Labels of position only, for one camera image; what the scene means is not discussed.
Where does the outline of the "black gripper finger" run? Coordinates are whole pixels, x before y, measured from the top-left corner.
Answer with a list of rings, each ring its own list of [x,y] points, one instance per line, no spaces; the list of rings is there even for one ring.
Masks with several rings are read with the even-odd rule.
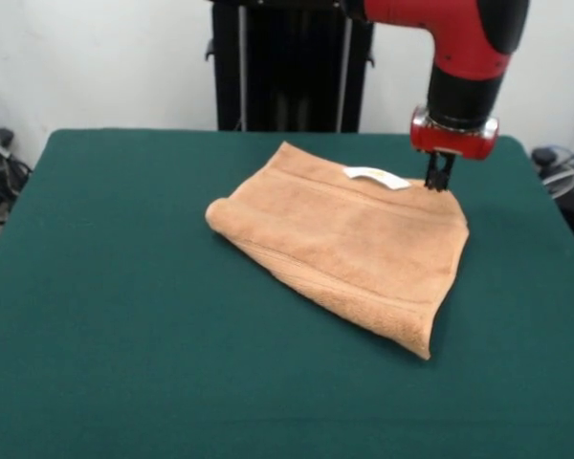
[[[439,154],[435,151],[429,153],[429,162],[425,178],[425,187],[428,189],[443,188],[443,171],[438,166]]]
[[[443,161],[443,163],[438,167],[437,171],[437,190],[445,191],[449,187],[455,156],[440,155],[439,158]]]

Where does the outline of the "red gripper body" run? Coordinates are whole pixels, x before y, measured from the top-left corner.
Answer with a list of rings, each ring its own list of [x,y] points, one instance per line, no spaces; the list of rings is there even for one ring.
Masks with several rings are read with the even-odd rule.
[[[426,106],[417,106],[410,123],[410,143],[415,150],[461,156],[468,160],[485,160],[498,137],[498,120],[488,118],[474,130],[456,130],[434,122]]]

